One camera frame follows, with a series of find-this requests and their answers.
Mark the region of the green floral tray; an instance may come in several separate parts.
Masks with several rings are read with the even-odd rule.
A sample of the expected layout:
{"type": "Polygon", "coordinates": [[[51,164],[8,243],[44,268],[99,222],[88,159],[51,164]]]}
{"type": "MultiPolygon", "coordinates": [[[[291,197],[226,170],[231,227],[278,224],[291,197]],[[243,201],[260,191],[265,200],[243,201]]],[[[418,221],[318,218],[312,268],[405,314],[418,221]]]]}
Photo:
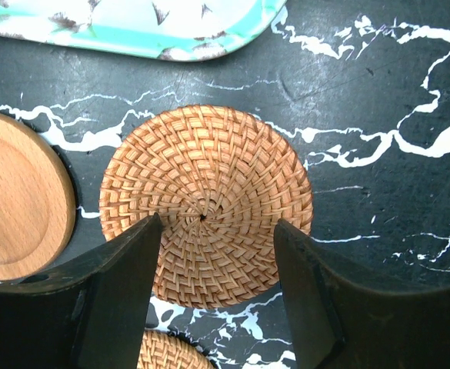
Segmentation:
{"type": "Polygon", "coordinates": [[[257,38],[284,1],[0,1],[0,36],[175,62],[257,38]]]}

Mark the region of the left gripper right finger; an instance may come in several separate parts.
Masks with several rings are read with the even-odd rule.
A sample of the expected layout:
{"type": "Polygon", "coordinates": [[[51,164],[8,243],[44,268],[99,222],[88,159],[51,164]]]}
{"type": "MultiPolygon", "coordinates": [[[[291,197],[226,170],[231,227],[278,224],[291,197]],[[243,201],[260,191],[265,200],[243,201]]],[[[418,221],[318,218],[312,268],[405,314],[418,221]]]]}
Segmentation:
{"type": "Polygon", "coordinates": [[[286,316],[300,368],[450,368],[450,286],[415,284],[274,230],[286,316]]]}

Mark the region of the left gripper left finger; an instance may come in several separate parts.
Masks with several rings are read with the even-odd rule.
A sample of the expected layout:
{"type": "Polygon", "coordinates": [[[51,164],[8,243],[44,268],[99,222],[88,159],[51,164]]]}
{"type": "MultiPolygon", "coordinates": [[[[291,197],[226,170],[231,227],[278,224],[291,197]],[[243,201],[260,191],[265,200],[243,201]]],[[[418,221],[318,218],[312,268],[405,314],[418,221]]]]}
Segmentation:
{"type": "Polygon", "coordinates": [[[162,223],[118,237],[19,282],[0,284],[0,368],[134,368],[162,223]]]}

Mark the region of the light wood coaster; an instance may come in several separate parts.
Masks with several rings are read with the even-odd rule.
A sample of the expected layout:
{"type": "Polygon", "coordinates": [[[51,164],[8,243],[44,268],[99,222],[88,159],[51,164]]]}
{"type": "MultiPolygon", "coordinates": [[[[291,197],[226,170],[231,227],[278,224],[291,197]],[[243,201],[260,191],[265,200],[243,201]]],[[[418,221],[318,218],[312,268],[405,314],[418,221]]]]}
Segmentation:
{"type": "Polygon", "coordinates": [[[75,225],[71,178],[33,130],[0,114],[0,280],[54,261],[75,225]]]}

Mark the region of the woven rattan coaster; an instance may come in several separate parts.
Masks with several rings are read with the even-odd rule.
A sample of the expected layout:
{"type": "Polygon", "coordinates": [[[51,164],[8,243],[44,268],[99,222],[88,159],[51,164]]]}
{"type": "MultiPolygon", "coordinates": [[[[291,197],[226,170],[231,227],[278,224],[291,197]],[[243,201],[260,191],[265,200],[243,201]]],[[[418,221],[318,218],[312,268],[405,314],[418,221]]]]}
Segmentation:
{"type": "Polygon", "coordinates": [[[108,163],[99,219],[107,240],[157,214],[153,291],[187,308],[223,308],[278,282],[273,234],[312,229],[305,166],[270,125],[213,105],[165,111],[137,127],[108,163]]]}
{"type": "Polygon", "coordinates": [[[213,369],[212,363],[190,344],[158,331],[143,334],[138,369],[213,369]]]}

